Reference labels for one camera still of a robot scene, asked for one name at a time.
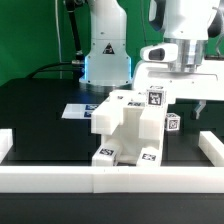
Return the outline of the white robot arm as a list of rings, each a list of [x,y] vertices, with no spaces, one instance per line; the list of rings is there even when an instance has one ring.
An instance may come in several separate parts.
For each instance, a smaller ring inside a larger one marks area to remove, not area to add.
[[[208,100],[224,101],[224,56],[206,56],[209,38],[224,35],[224,0],[151,0],[149,23],[163,41],[140,50],[131,66],[126,54],[126,13],[116,0],[88,0],[91,50],[82,85],[103,91],[163,86],[173,101],[194,99],[198,115]]]

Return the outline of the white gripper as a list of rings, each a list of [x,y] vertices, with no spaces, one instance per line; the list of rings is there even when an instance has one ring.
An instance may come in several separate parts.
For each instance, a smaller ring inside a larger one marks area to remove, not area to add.
[[[167,63],[140,61],[134,72],[132,88],[146,90],[163,86],[176,99],[199,100],[191,111],[198,120],[206,106],[205,100],[224,100],[224,61],[204,60],[195,72],[172,72]]]

